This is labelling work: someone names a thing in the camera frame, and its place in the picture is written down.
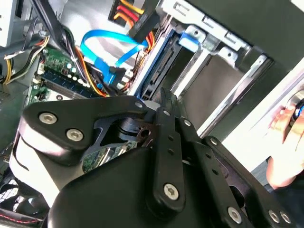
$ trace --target fan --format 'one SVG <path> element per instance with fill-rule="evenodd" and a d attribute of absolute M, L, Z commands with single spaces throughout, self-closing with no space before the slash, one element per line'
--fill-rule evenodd
<path fill-rule="evenodd" d="M 0 209 L 38 219 L 43 219 L 49 211 L 41 193 L 14 177 L 0 184 Z"/>

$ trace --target circuit board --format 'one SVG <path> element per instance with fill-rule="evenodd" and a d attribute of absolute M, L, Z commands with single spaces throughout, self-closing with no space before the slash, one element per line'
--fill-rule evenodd
<path fill-rule="evenodd" d="M 74 62 L 59 50 L 45 48 L 42 55 L 42 63 L 46 68 L 50 68 L 64 76 L 72 76 L 69 76 L 69 78 L 74 81 L 80 78 Z"/>
<path fill-rule="evenodd" d="M 57 49 L 47 47 L 43 50 L 37 74 L 46 81 L 79 94 L 82 98 L 100 97 L 79 76 L 74 62 Z"/>

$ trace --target wire bundle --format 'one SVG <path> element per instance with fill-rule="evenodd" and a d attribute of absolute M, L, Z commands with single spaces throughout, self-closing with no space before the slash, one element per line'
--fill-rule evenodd
<path fill-rule="evenodd" d="M 13 75 L 12 75 L 13 58 L 5 58 L 6 63 L 7 63 L 7 75 L 1 83 L 7 85 L 16 79 L 23 77 L 29 71 L 31 66 L 33 65 L 38 54 L 47 46 L 48 41 L 49 41 L 49 37 L 46 37 L 43 40 L 43 42 L 39 45 L 39 47 L 34 48 L 30 52 L 30 54 L 28 56 L 28 60 L 27 60 L 26 64 L 24 65 L 24 67 Z"/>
<path fill-rule="evenodd" d="M 42 21 L 44 26 L 48 29 L 52 39 L 60 47 L 61 50 L 71 56 L 79 75 L 85 82 L 89 82 L 94 91 L 100 96 L 106 96 L 106 93 L 100 91 L 95 83 L 95 80 L 87 69 L 84 58 L 80 51 L 75 46 L 72 32 L 57 20 L 57 17 L 48 1 L 31 0 L 34 9 Z"/>
<path fill-rule="evenodd" d="M 135 11 L 136 13 L 138 13 L 139 15 L 142 15 L 144 13 L 144 10 L 139 9 L 133 5 L 131 5 L 130 3 L 128 3 L 125 0 L 121 0 L 122 4 L 124 4 L 125 6 L 127 6 L 128 8 L 132 9 L 133 11 Z M 127 9 L 125 6 L 123 5 L 119 5 L 116 9 L 117 9 L 117 13 L 114 16 L 114 20 L 116 20 L 117 18 L 122 18 L 124 21 L 126 21 L 128 23 L 128 25 L 132 28 L 134 26 L 134 23 L 136 23 L 139 19 L 139 17 L 137 15 L 135 15 L 133 12 L 131 12 L 129 9 Z M 155 46 L 155 38 L 154 38 L 154 34 L 151 31 L 149 33 L 149 35 L 146 37 L 146 40 L 149 44 L 148 50 L 147 52 L 150 52 L 153 47 Z"/>

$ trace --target capacitor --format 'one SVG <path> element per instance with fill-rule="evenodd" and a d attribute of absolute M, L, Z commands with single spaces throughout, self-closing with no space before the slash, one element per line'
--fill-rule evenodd
<path fill-rule="evenodd" d="M 72 68 L 72 64 L 68 63 L 68 64 L 66 65 L 66 67 L 67 67 L 68 69 L 71 69 L 71 68 Z"/>
<path fill-rule="evenodd" d="M 81 78 L 78 79 L 77 82 L 80 83 L 80 84 L 83 84 L 83 83 L 84 83 L 84 81 L 83 81 Z"/>

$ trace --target orange wire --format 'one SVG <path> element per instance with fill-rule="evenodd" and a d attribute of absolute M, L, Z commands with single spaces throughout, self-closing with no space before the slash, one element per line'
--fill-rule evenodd
<path fill-rule="evenodd" d="M 152 31 L 149 33 L 149 37 L 152 41 L 152 45 L 151 45 L 151 49 L 152 49 L 155 46 L 155 38 L 154 38 L 154 34 Z"/>
<path fill-rule="evenodd" d="M 101 92 L 101 91 L 97 88 L 97 86 L 95 85 L 95 83 L 92 81 L 92 79 L 91 79 L 91 77 L 90 77 L 90 75 L 89 75 L 89 72 L 88 72 L 88 70 L 87 70 L 87 68 L 86 68 L 86 64 L 85 64 L 84 58 L 82 57 L 80 51 L 79 51 L 77 48 L 75 48 L 75 50 L 76 50 L 76 52 L 77 52 L 78 58 L 80 59 L 81 65 L 82 65 L 83 69 L 85 70 L 85 76 L 86 76 L 86 78 L 89 80 L 91 86 L 93 87 L 93 89 L 95 90 L 95 92 L 98 93 L 100 96 L 106 97 L 106 94 L 103 93 L 103 92 Z"/>
<path fill-rule="evenodd" d="M 38 45 L 41 45 L 41 44 L 44 43 L 44 41 L 45 41 L 45 40 L 43 39 L 42 41 L 40 41 L 39 43 L 37 43 L 37 44 L 35 44 L 35 45 L 37 45 L 37 46 L 38 46 Z"/>
<path fill-rule="evenodd" d="M 116 15 L 113 17 L 113 19 L 116 20 L 116 19 L 119 18 L 119 17 L 121 17 L 122 19 L 124 19 L 124 20 L 128 23 L 128 25 L 129 25 L 131 28 L 133 27 L 134 22 L 133 22 L 130 18 L 128 18 L 126 15 L 124 15 L 124 14 L 122 14 L 122 13 L 120 13 L 120 12 L 116 13 Z M 146 40 L 147 40 L 148 45 L 149 45 L 148 51 L 150 51 L 151 48 L 152 48 L 152 43 L 151 43 L 151 41 L 148 39 L 148 37 L 146 37 Z"/>

